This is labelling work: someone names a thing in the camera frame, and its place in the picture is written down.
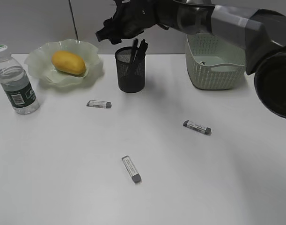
plastic bottle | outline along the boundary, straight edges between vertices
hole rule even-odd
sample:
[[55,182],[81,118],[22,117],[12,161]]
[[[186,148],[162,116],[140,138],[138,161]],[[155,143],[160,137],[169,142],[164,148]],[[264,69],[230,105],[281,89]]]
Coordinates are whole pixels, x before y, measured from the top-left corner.
[[40,107],[25,70],[6,45],[0,45],[0,83],[17,113],[29,114]]

green label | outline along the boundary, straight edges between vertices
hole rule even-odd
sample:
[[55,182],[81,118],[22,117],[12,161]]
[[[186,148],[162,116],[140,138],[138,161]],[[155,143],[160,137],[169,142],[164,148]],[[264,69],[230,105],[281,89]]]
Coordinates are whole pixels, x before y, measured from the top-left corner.
[[36,95],[30,83],[21,90],[16,90],[16,91],[5,90],[5,93],[7,94],[7,97],[10,100],[12,106],[15,108],[27,107],[32,103],[34,103],[34,101],[36,100]]

yellow mango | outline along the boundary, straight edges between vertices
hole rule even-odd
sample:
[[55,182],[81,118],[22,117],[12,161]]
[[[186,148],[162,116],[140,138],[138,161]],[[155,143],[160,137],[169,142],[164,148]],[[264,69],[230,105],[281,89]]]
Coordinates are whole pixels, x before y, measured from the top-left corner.
[[81,75],[86,71],[83,59],[68,51],[55,52],[51,61],[56,69],[69,74]]

white basket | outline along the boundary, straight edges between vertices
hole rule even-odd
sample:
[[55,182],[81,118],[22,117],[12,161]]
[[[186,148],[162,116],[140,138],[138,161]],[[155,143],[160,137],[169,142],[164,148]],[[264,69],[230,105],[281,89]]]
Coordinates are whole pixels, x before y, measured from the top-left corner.
[[193,85],[202,90],[231,89],[245,72],[245,51],[211,34],[187,35],[185,57]]

white bottle cap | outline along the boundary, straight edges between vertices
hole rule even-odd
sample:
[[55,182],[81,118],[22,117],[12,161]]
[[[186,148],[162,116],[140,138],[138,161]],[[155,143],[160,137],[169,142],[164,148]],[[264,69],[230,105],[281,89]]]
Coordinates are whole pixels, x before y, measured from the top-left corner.
[[7,56],[11,56],[11,52],[9,51],[7,45],[0,45],[0,58]]

